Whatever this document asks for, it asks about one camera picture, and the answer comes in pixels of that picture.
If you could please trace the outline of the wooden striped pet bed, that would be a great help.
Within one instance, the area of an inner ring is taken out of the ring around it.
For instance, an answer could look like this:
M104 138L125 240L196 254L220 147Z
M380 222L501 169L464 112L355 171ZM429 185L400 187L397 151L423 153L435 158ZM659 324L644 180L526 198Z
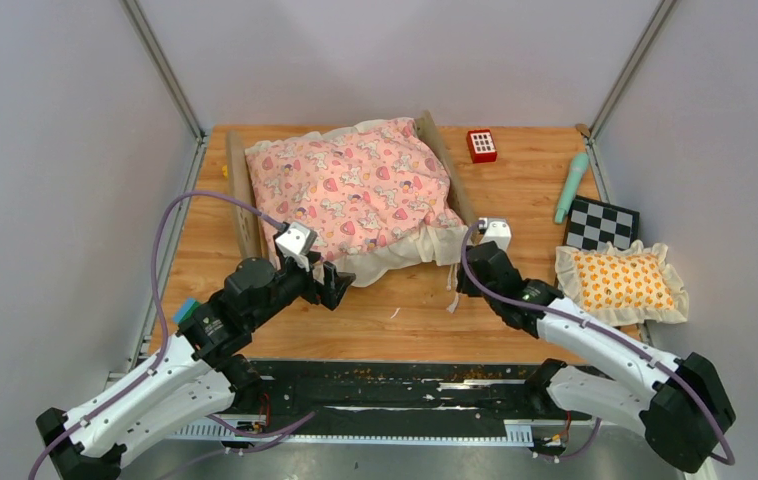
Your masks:
M453 157L429 110L415 119L418 138L425 143L443 164L450 177L448 204L465 224L474 223L478 217L474 205L466 192ZM243 138L236 127L225 130L225 167L227 173L227 193L232 197L255 205L251 177L246 164ZM238 247L244 258L261 257L267 254L263 238L262 221L252 213L236 207L232 213Z

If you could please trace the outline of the pink unicorn drawstring bag blanket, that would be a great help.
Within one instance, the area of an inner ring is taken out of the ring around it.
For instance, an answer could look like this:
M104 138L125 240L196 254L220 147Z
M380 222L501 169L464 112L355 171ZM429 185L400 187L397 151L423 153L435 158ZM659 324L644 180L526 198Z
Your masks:
M314 230L313 245L366 288L424 263L458 271L473 215L437 129L426 118L364 121L260 141L244 151L257 207Z

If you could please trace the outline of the orange duck print pillow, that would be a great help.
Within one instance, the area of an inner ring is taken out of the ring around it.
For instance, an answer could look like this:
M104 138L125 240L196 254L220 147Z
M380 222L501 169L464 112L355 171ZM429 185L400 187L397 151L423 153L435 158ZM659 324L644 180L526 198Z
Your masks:
M624 250L611 243L601 251L560 246L556 280L566 297L610 326L681 324L688 321L689 296L667 254L666 244L647 247L639 240Z

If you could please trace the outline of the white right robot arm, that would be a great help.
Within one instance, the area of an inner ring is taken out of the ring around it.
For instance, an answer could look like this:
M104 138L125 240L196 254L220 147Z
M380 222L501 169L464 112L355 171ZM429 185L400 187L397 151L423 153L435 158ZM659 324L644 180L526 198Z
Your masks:
M561 290L525 279L493 241L461 247L459 291L483 298L509 327L569 350L595 376L548 360L526 390L539 417L560 409L589 414L640 436L666 463L695 473L709 460L732 466L726 436L736 413L715 365L637 341L581 309Z

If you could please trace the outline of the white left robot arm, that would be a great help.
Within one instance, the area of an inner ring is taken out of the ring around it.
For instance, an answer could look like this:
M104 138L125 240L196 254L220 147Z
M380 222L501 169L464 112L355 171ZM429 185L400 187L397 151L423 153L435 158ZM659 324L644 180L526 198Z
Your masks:
M179 428L232 408L253 411L260 375L240 351L253 333L302 298L334 310L356 276L286 259L280 269L262 258L240 262L208 301L192 301L178 330L152 357L84 404L49 408L36 420L63 479L116 479L139 454Z

